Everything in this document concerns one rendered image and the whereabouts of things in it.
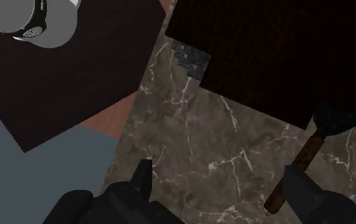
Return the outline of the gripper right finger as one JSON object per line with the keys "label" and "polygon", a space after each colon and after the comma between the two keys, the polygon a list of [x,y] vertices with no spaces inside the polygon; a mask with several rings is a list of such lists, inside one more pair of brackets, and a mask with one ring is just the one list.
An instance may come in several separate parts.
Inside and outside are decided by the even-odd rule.
{"label": "gripper right finger", "polygon": [[320,188],[304,171],[285,166],[283,196],[302,224],[356,224],[356,203]]}

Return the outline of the large dark brown flat panel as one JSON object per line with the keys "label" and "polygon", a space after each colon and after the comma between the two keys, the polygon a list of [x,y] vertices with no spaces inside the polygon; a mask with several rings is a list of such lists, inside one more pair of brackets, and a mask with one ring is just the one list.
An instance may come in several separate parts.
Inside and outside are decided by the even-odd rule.
{"label": "large dark brown flat panel", "polygon": [[210,55],[203,88],[281,121],[356,113],[356,0],[178,0],[166,35]]}

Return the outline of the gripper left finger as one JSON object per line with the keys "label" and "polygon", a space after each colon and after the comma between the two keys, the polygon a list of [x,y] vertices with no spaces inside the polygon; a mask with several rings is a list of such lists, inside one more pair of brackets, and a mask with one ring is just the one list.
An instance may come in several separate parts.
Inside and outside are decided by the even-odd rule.
{"label": "gripper left finger", "polygon": [[127,217],[151,192],[152,161],[143,159],[130,181],[112,183],[97,197],[88,190],[66,192],[42,224],[129,224]]}

